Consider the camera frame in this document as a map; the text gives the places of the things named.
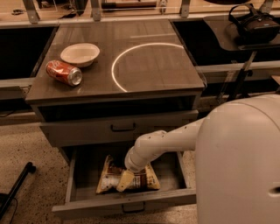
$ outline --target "countertop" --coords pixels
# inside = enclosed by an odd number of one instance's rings
[[[97,45],[101,52],[91,66],[81,69],[82,83],[69,87],[50,78],[46,63],[60,60],[67,46],[83,42]],[[203,81],[167,19],[61,24],[26,101],[36,104],[149,98],[203,88]]]

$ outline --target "drawer handle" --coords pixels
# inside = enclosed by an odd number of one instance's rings
[[[132,130],[135,130],[135,128],[136,128],[136,127],[137,127],[137,126],[135,125],[135,123],[133,123],[132,128],[127,128],[127,129],[118,129],[118,128],[114,127],[114,125],[113,125],[113,124],[111,124],[111,130],[112,130],[113,132],[132,131]]]
[[[137,209],[137,210],[130,210],[130,211],[125,211],[124,210],[124,205],[122,204],[122,212],[124,214],[136,214],[136,213],[141,213],[141,212],[144,212],[145,211],[145,208],[146,208],[146,203],[143,201],[143,208],[141,209]]]

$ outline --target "drawer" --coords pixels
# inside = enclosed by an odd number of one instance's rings
[[[181,152],[165,153],[151,163],[161,188],[144,192],[107,192],[96,188],[107,155],[125,158],[132,142],[106,143],[75,148],[64,205],[52,211],[62,220],[97,215],[133,214],[196,203],[195,190],[187,187]]]
[[[195,121],[197,110],[128,115],[67,122],[43,122],[40,126],[53,147],[136,140],[155,130],[172,130]]]

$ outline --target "floor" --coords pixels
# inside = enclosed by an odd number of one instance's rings
[[[64,203],[68,165],[58,149],[52,148],[39,128],[39,120],[32,113],[0,114],[0,193],[8,193],[28,162],[37,170],[29,173],[19,188],[17,210],[12,224],[79,224],[79,223],[157,223],[197,224],[196,205],[175,206],[132,215],[121,214],[80,220],[60,220],[52,213],[54,205]],[[195,152],[184,155],[189,186],[195,188]],[[16,201],[10,204],[1,224],[9,224],[16,209]]]

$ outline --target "soda can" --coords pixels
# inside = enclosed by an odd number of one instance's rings
[[[61,81],[71,87],[75,87],[81,83],[81,70],[60,60],[51,60],[46,64],[46,72],[50,77],[57,81]]]

